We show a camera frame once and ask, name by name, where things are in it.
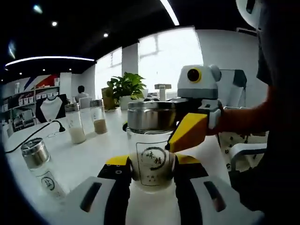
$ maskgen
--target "stainless steel lid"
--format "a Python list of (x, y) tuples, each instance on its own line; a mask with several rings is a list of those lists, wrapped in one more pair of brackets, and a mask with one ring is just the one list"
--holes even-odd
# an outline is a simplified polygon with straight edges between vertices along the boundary
[(71, 104), (65, 105), (65, 110), (66, 110), (66, 113), (77, 112), (80, 110), (79, 103), (71, 103)]
[(168, 131), (176, 127), (172, 102), (131, 102), (128, 104), (128, 127), (137, 131)]
[(50, 159), (42, 138), (31, 139), (21, 145), (22, 155), (29, 169), (40, 167)]
[(100, 107), (100, 106), (102, 106), (101, 99), (90, 101), (90, 107)]

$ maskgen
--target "bottle with brown powder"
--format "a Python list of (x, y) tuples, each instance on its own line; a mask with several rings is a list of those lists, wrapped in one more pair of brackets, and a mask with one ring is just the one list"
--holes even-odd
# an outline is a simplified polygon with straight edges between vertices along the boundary
[(107, 128), (102, 100), (93, 100), (90, 102), (90, 113), (92, 116), (95, 132), (99, 135), (106, 133)]

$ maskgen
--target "ceiling light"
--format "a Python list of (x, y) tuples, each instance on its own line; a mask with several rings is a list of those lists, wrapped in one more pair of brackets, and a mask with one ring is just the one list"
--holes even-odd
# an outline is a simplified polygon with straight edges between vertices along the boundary
[(168, 12), (170, 18), (172, 19), (174, 25), (178, 26), (179, 22), (178, 22), (177, 17), (175, 15), (170, 3), (168, 2), (168, 0), (160, 0), (160, 1), (164, 5), (165, 9), (167, 10), (167, 12)]
[(42, 14), (43, 10), (39, 5), (34, 5), (33, 6), (33, 11), (35, 11), (36, 13)]
[(30, 57), (30, 58), (25, 58), (21, 60), (15, 60), (12, 62), (9, 62), (5, 66), (9, 66), (18, 62), (24, 62), (24, 61), (29, 61), (29, 60), (40, 60), (40, 59), (69, 59), (69, 60), (86, 60), (86, 61), (92, 61), (94, 62), (95, 60), (93, 59), (87, 59), (87, 58), (79, 58), (79, 57), (71, 57), (71, 56), (37, 56), (37, 57)]

